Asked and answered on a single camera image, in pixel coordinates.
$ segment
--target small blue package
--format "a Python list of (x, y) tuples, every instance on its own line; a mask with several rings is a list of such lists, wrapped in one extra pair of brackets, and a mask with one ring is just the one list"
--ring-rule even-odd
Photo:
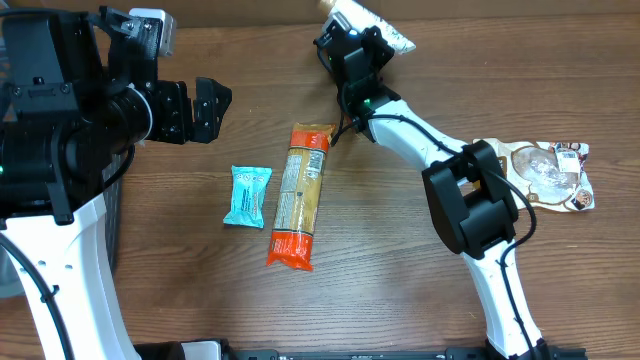
[(231, 173), (231, 211), (224, 217), (223, 222), (229, 225), (264, 228), (262, 205), (271, 178), (271, 169), (232, 166)]

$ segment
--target transparent plastic wrapper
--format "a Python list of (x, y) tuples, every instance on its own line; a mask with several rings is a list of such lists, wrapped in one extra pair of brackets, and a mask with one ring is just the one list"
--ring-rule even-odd
[[(496, 152), (507, 180), (522, 191), (531, 205), (559, 212), (595, 208), (593, 188), (584, 170), (589, 145), (484, 141)], [(515, 196), (514, 199), (519, 209), (525, 207), (520, 199)]]
[(295, 124), (273, 224), (267, 266), (312, 271), (311, 248), (324, 164), (334, 125)]
[(233, 193), (231, 211), (224, 217), (228, 225), (243, 225), (264, 228), (262, 205), (271, 169), (232, 166)]

